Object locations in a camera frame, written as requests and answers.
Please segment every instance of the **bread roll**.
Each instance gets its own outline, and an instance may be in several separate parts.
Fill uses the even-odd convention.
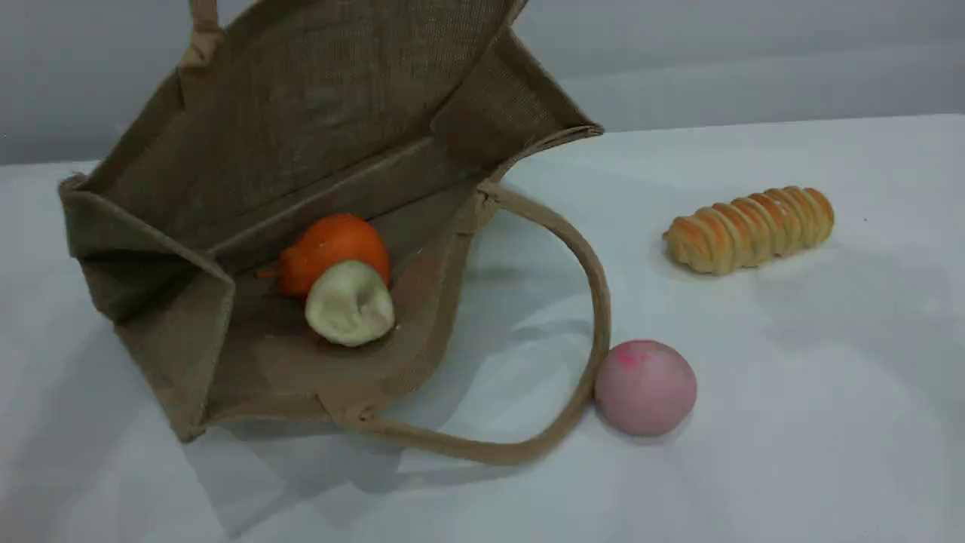
[[[663,238],[680,264],[723,275],[823,243],[834,224],[835,212],[824,194],[787,186],[679,216]]]

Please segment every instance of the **pink fruit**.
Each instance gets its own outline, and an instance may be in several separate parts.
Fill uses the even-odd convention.
[[[596,406],[615,428],[657,436],[676,428],[697,401],[697,378],[680,353],[634,340],[610,351],[596,375]]]

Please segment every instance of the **jute tote bag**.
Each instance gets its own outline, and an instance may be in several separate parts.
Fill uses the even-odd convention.
[[[183,441],[245,418],[330,420],[492,464],[539,456],[591,400],[610,342],[600,263],[561,216],[498,186],[526,155],[601,133],[510,30],[519,0],[261,0],[191,44],[115,149],[62,183],[69,249]],[[473,236],[498,209],[548,228],[593,298],[593,347],[559,417],[482,443],[380,413],[440,363]],[[348,349],[252,270],[318,218],[356,214],[393,258],[399,326]]]

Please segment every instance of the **white tablecloth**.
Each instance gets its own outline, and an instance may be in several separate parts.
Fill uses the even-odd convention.
[[[310,425],[179,444],[66,252],[55,185],[91,167],[0,168],[0,540],[965,540],[965,116],[613,133],[518,164],[507,183],[596,248],[614,341],[675,346],[700,389],[671,436],[589,411],[518,469]],[[821,248],[721,278],[663,256],[675,215],[789,184],[835,204]],[[395,414],[522,439],[589,336],[575,260],[500,214],[442,369]]]

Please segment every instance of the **twisted bread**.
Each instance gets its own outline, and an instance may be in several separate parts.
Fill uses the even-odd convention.
[[[787,186],[679,216],[663,238],[680,264],[722,275],[822,243],[834,224],[835,212],[824,194]]]

